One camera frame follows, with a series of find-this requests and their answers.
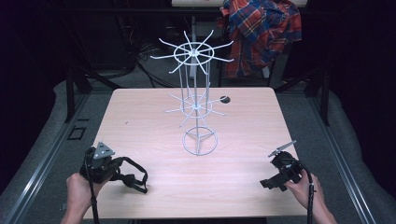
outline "light wood tabletop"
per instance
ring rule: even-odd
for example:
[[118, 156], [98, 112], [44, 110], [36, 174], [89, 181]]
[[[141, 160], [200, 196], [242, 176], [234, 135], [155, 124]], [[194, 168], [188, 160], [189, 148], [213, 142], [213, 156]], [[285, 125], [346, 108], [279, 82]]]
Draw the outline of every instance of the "light wood tabletop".
[[[297, 7], [305, 7], [308, 0], [292, 0]], [[173, 7], [222, 7], [223, 0], [172, 0]]]
[[[182, 144], [195, 126], [180, 108], [180, 89], [119, 89], [113, 92], [93, 145], [103, 142], [148, 171], [148, 193], [121, 181], [107, 183], [99, 194], [99, 218], [191, 218], [304, 216], [306, 210], [289, 190], [265, 189], [260, 181], [278, 174], [268, 155], [291, 141], [276, 95], [269, 88], [212, 88], [219, 113], [205, 117], [216, 132], [215, 150], [190, 154]], [[297, 159], [293, 146], [287, 151]], [[125, 175], [143, 174], [125, 162]], [[84, 218], [92, 218], [89, 210]]]

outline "red and blue plaid shirt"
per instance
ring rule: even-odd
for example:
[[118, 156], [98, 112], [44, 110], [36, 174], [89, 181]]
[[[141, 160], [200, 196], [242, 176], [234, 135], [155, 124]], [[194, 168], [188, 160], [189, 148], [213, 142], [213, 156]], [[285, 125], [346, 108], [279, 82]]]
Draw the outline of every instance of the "red and blue plaid shirt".
[[233, 40], [226, 77], [244, 77], [268, 66], [292, 41], [301, 40], [300, 12], [291, 1], [225, 0]]

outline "gray floor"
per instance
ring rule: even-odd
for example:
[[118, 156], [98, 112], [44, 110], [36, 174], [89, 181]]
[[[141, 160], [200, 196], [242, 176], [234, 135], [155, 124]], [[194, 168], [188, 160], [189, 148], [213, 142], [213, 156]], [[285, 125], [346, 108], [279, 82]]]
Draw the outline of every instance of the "gray floor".
[[[167, 71], [176, 67], [169, 60], [141, 60], [151, 74], [178, 85], [178, 75]], [[212, 63], [212, 86], [218, 83], [218, 68]], [[151, 88], [145, 73], [136, 68], [131, 74], [112, 78], [125, 88]], [[99, 128], [111, 90], [91, 80], [91, 95], [77, 94], [78, 112], [65, 124], [64, 82], [55, 88], [56, 105], [21, 169], [0, 197], [0, 223], [57, 223], [66, 201], [66, 178], [82, 163]], [[223, 86], [261, 85], [257, 80], [224, 80]], [[330, 127], [318, 118], [318, 101], [305, 98], [302, 87], [277, 95], [299, 159], [319, 176], [326, 202], [339, 223], [396, 223], [396, 202], [374, 181], [361, 161], [359, 142], [335, 95], [329, 104]], [[84, 128], [80, 140], [67, 140], [73, 128]], [[128, 223], [129, 220], [102, 220]], [[268, 217], [267, 223], [305, 223], [306, 217]]]

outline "black strap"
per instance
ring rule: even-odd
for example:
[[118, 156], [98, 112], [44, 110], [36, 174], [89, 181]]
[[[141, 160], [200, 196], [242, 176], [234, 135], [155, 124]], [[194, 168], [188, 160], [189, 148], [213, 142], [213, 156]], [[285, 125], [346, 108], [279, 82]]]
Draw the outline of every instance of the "black strap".
[[[141, 181], [135, 179], [134, 175], [123, 175], [120, 173], [120, 167], [122, 166], [122, 163], [124, 161], [127, 161], [132, 166], [134, 166], [137, 170], [139, 170], [140, 172], [145, 174]], [[146, 182], [149, 178], [149, 175], [148, 175], [148, 172], [141, 165], [137, 164], [136, 162], [134, 162], [133, 160], [131, 160], [128, 157], [119, 157], [119, 158], [114, 159], [112, 162], [115, 162], [119, 166], [119, 169], [117, 169], [117, 172], [110, 178], [110, 181], [121, 180], [124, 183], [124, 185], [129, 188], [136, 189], [143, 193], [148, 192], [148, 189], [146, 187]]]

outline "flannel fabric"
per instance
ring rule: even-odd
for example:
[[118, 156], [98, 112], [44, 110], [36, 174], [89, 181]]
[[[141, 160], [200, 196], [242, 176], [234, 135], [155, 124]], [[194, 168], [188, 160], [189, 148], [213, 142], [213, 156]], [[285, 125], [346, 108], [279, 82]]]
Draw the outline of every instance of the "flannel fabric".
[[287, 43], [302, 38], [300, 12], [289, 0], [225, 0], [221, 12], [233, 40], [226, 77], [260, 72]]

